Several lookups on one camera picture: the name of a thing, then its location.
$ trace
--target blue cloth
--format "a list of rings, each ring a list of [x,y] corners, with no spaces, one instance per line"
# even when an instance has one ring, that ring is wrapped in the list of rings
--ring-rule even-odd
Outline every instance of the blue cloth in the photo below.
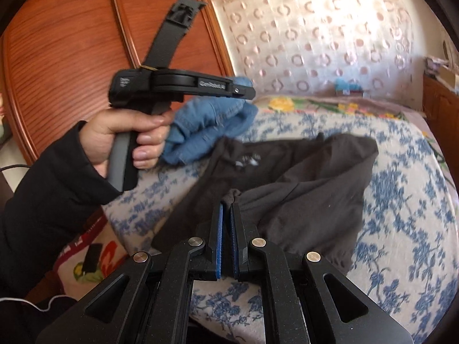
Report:
[[[245,77],[232,79],[238,85],[252,86]],[[176,112],[162,159],[171,165],[192,163],[223,136],[235,138],[244,133],[257,112],[256,106],[243,99],[195,97]]]

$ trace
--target black cable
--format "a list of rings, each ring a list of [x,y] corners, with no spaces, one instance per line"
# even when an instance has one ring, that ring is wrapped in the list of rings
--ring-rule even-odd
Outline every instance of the black cable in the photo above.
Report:
[[[7,169],[11,169],[11,168],[30,168],[30,166],[26,164],[13,164],[13,165],[9,165],[9,166],[0,168],[0,172],[6,171]]]

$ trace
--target box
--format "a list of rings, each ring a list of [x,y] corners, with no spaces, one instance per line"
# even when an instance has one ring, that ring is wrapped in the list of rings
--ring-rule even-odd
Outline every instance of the box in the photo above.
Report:
[[[438,77],[446,82],[452,89],[459,90],[459,75],[451,69],[446,66],[441,66],[438,69]]]
[[[363,97],[363,90],[337,90],[335,91],[337,97],[351,96],[351,97]]]
[[[448,61],[428,55],[425,57],[425,73],[428,75],[438,75],[441,66],[447,65]]]

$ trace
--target hand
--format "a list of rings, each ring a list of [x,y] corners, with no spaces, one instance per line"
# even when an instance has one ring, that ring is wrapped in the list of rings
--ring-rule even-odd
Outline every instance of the hand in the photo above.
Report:
[[[173,120],[174,112],[170,110],[155,116],[134,110],[103,110],[81,128],[81,146],[96,171],[106,177],[115,134],[137,131],[137,143],[140,146],[132,153],[134,166],[139,169],[152,168],[164,149],[164,141]]]

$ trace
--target white cable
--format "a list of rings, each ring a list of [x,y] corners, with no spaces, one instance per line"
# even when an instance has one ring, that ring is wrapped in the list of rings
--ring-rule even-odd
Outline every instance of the white cable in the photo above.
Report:
[[[67,295],[53,296],[53,298],[48,303],[48,309],[40,309],[35,304],[31,303],[30,301],[24,300],[23,298],[0,298],[0,303],[3,302],[3,301],[18,301],[18,302],[21,302],[21,303],[27,303],[27,304],[33,306],[35,309],[38,309],[39,311],[44,313],[44,312],[47,312],[47,311],[49,311],[51,309],[51,303],[54,301],[55,298],[59,298],[59,297],[71,298],[70,296],[67,296]]]

